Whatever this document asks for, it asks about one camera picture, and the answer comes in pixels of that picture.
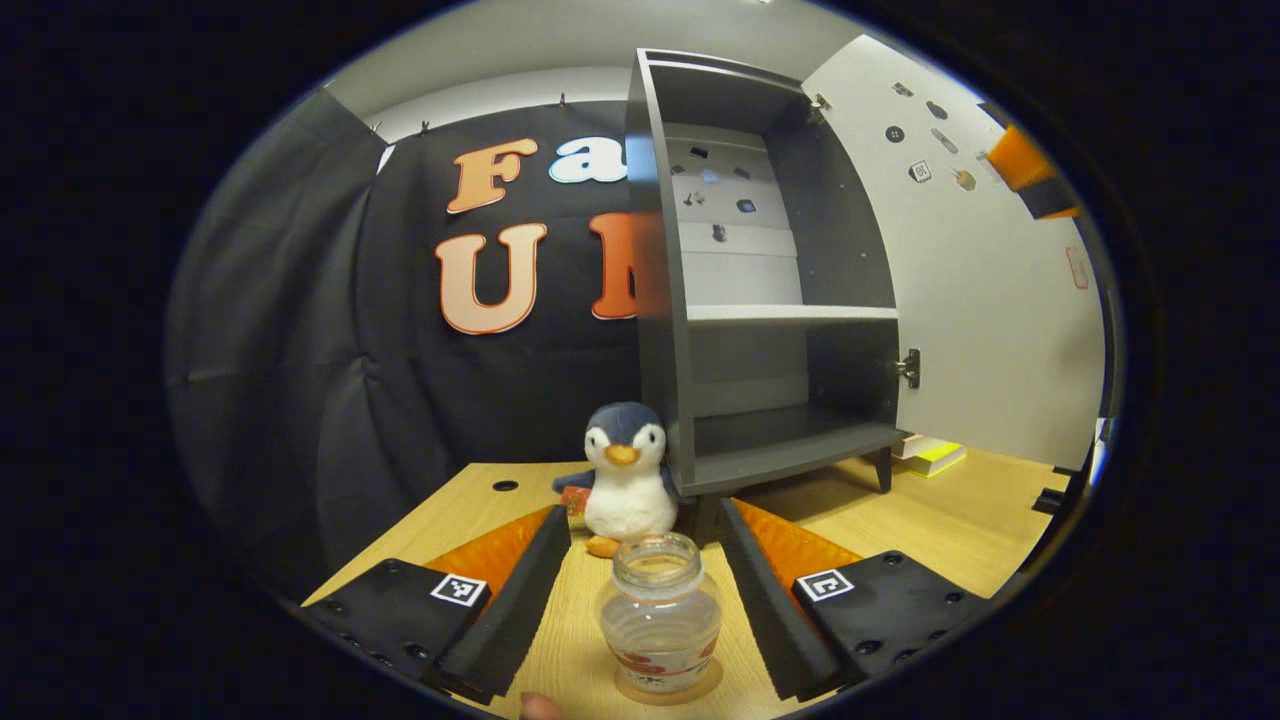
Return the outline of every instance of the glass jar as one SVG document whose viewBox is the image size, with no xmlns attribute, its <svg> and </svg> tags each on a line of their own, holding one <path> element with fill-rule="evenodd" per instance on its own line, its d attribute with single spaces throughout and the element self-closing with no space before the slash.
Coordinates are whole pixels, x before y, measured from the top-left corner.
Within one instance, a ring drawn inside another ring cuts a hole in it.
<svg viewBox="0 0 1280 720">
<path fill-rule="evenodd" d="M 689 689 L 707 674 L 719 637 L 719 588 L 694 541 L 680 533 L 622 543 L 596 616 L 622 678 L 648 693 Z"/>
</svg>

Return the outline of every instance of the penguin feet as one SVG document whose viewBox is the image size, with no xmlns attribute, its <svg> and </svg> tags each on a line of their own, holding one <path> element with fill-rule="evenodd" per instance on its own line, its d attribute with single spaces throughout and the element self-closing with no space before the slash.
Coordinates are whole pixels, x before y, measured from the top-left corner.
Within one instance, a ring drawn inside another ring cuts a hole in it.
<svg viewBox="0 0 1280 720">
<path fill-rule="evenodd" d="M 586 551 L 596 557 L 609 559 L 618 551 L 618 544 L 621 543 L 613 538 L 591 536 L 591 539 L 586 541 Z"/>
</svg>

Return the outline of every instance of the ceiling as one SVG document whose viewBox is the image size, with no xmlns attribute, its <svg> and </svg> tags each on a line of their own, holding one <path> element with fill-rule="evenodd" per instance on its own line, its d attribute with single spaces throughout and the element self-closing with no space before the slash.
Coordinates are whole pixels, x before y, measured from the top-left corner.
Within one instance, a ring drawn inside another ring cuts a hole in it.
<svg viewBox="0 0 1280 720">
<path fill-rule="evenodd" d="M 718 55 L 804 79 L 861 32 L 806 0 L 476 0 L 374 49 L 328 90 L 367 117 L 490 77 L 630 67 L 636 47 Z"/>
</svg>

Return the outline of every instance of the door hinge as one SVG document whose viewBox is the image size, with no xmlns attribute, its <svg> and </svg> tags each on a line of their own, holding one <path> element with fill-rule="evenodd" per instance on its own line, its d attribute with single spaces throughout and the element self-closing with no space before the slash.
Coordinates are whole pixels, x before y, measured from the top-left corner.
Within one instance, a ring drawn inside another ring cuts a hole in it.
<svg viewBox="0 0 1280 720">
<path fill-rule="evenodd" d="M 823 110 L 829 110 L 831 102 L 822 94 L 814 95 L 814 99 L 809 102 L 809 124 L 817 126 L 827 122 L 827 118 L 822 115 Z"/>
<path fill-rule="evenodd" d="M 915 347 L 906 351 L 906 359 L 893 364 L 897 374 L 906 378 L 906 387 L 920 387 L 920 351 Z"/>
</svg>

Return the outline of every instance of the stuffed penguin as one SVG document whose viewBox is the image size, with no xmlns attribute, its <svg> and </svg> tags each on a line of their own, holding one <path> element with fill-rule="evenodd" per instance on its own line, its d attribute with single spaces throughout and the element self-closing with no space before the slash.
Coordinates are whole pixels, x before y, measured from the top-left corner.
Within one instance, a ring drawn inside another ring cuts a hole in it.
<svg viewBox="0 0 1280 720">
<path fill-rule="evenodd" d="M 613 557 L 622 541 L 671 530 L 680 498 L 663 465 L 667 433 L 657 413 L 639 402 L 605 405 L 588 421 L 582 450 L 595 468 L 557 478 L 552 489 L 591 489 L 582 512 L 595 533 L 591 555 Z"/>
</svg>

